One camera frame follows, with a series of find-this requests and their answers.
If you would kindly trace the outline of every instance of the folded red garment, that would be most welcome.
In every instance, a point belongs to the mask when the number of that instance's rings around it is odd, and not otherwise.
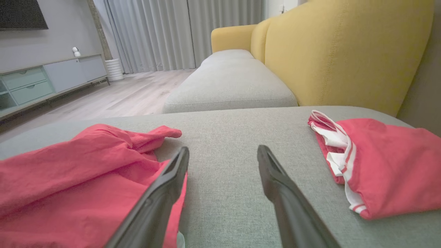
[[[316,132],[337,183],[345,184],[349,209],[365,219],[441,208],[441,138],[422,128],[373,119],[335,123],[313,110]]]
[[[182,132],[98,124],[72,140],[0,162],[0,247],[103,247],[168,161],[154,150]],[[182,193],[164,247],[176,247]]]

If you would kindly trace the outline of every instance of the tree trunk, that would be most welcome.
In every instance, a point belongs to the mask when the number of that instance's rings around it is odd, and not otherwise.
[[[90,12],[92,13],[93,22],[95,23],[98,36],[100,37],[101,46],[103,47],[104,52],[104,59],[113,60],[112,54],[110,53],[109,44],[107,43],[106,36],[104,35],[103,26],[101,26],[100,16],[98,15],[97,8],[95,7],[95,3],[93,2],[93,0],[87,0],[87,4],[89,5]]]

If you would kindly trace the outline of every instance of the sofa seat cushion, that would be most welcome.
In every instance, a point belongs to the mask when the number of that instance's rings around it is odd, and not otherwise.
[[[167,98],[163,113],[292,107],[288,87],[256,59],[204,63]]]
[[[182,130],[155,151],[160,161],[179,147],[190,150],[180,231],[192,248],[281,247],[274,206],[265,197],[257,147],[267,145],[298,185],[342,248],[431,248],[441,244],[441,210],[367,221],[348,208],[344,187],[332,179],[314,132],[316,109],[338,121],[373,118],[408,126],[386,114],[357,107],[233,109],[118,117],[56,123],[0,144],[0,159],[72,139],[104,123],[133,132],[161,125]]]
[[[202,61],[201,66],[204,64],[211,64],[211,63],[224,63],[231,60],[240,60],[240,59],[254,59],[253,55],[251,55],[250,52],[243,49],[231,49],[231,50],[224,50],[215,52],[212,55],[210,55],[208,58],[204,59]]]

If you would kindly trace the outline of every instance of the yellow sofa armrest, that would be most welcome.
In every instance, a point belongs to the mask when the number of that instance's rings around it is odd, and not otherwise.
[[[251,34],[257,25],[229,26],[216,28],[211,32],[213,53],[230,50],[251,50]]]

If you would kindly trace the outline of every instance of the green drawer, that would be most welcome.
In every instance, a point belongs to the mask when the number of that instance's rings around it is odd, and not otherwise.
[[[28,84],[40,82],[46,80],[45,75],[40,67],[19,71],[2,76],[2,80],[6,87],[10,90],[22,87]]]
[[[19,105],[49,95],[51,93],[52,88],[47,81],[11,92],[12,96]]]

